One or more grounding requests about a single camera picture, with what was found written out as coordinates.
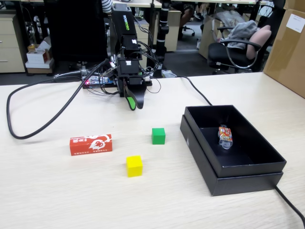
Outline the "black gripper servo block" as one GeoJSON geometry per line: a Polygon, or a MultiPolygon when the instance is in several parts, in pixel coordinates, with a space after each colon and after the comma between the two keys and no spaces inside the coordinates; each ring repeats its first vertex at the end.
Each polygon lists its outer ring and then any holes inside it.
{"type": "Polygon", "coordinates": [[[145,78],[141,75],[132,75],[125,78],[123,84],[123,95],[127,100],[129,108],[134,111],[136,107],[143,109],[144,95],[146,92],[145,78]]]}

